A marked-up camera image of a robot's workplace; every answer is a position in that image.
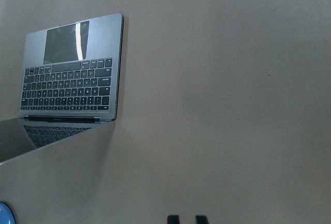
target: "open laptop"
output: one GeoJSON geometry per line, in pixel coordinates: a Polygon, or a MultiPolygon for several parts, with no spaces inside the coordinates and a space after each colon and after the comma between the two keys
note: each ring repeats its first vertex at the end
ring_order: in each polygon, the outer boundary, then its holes
{"type": "Polygon", "coordinates": [[[116,117],[120,13],[26,36],[19,117],[70,122],[116,117]]]}

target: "black keyboard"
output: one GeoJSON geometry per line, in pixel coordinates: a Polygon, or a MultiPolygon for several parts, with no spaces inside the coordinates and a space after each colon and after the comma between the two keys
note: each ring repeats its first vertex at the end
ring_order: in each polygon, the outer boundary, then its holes
{"type": "Polygon", "coordinates": [[[24,129],[33,143],[39,148],[51,144],[55,141],[64,139],[71,135],[86,131],[89,127],[45,127],[45,126],[27,126],[24,129]]]}
{"type": "Polygon", "coordinates": [[[112,59],[25,69],[21,110],[108,110],[112,59]]]}

